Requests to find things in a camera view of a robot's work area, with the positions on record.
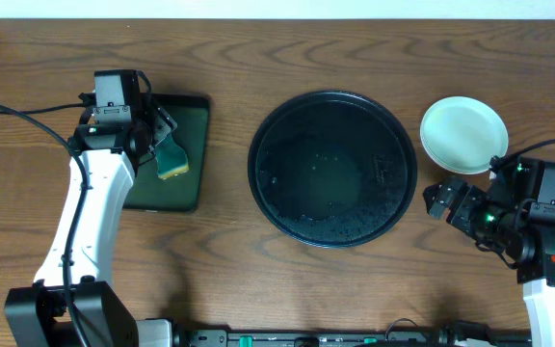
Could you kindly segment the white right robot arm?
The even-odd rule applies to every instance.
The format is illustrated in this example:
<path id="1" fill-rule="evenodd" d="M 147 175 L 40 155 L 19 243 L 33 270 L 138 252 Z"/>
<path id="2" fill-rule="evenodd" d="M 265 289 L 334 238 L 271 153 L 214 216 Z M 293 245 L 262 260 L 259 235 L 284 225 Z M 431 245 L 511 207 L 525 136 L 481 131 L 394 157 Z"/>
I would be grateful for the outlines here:
<path id="1" fill-rule="evenodd" d="M 449 177 L 423 199 L 430 216 L 516 272 L 532 344 L 555 346 L 555 173 L 498 175 L 487 191 Z"/>

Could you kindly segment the green and yellow sponge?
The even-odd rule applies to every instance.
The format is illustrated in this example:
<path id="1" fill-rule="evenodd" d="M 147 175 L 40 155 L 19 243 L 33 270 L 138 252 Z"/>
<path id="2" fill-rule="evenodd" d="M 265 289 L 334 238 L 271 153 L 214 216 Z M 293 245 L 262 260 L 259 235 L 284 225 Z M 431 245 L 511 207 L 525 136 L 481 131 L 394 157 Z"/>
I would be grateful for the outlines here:
<path id="1" fill-rule="evenodd" d="M 157 176 L 166 180 L 189 171 L 187 152 L 173 138 L 165 138 L 155 147 Z"/>

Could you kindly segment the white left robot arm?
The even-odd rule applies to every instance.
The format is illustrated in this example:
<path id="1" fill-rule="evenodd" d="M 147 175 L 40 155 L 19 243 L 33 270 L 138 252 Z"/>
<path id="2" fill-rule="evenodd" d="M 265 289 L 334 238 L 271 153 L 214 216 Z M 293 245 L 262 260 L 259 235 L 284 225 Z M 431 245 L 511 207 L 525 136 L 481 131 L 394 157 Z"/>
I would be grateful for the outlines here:
<path id="1" fill-rule="evenodd" d="M 174 346 L 168 318 L 135 319 L 112 285 L 125 199 L 138 162 L 176 125 L 150 93 L 137 104 L 96 97 L 66 140 L 67 197 L 46 259 L 4 311 L 19 346 Z"/>

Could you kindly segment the mint green plate with stain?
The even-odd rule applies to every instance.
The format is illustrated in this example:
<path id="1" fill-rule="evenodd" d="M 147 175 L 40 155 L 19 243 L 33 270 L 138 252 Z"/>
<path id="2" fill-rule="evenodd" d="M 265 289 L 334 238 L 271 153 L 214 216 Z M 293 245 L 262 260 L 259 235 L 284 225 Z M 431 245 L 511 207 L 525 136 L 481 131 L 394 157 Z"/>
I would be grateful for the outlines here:
<path id="1" fill-rule="evenodd" d="M 502 157 L 509 147 L 507 127 L 486 103 L 466 96 L 449 96 L 425 112 L 420 131 L 435 131 L 463 139 L 485 172 L 492 157 Z"/>

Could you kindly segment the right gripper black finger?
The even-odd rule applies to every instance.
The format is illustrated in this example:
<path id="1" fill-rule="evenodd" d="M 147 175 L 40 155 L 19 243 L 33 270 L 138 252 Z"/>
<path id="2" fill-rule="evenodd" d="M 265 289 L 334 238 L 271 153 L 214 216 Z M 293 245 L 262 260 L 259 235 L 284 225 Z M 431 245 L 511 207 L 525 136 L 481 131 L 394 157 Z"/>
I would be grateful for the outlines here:
<path id="1" fill-rule="evenodd" d="M 445 193 L 442 185 L 433 185 L 423 191 L 423 199 L 426 205 L 427 214 L 435 219 L 439 219 L 447 209 Z"/>
<path id="2" fill-rule="evenodd" d="M 459 200 L 469 191 L 469 184 L 456 176 L 444 179 L 439 184 L 439 200 Z"/>

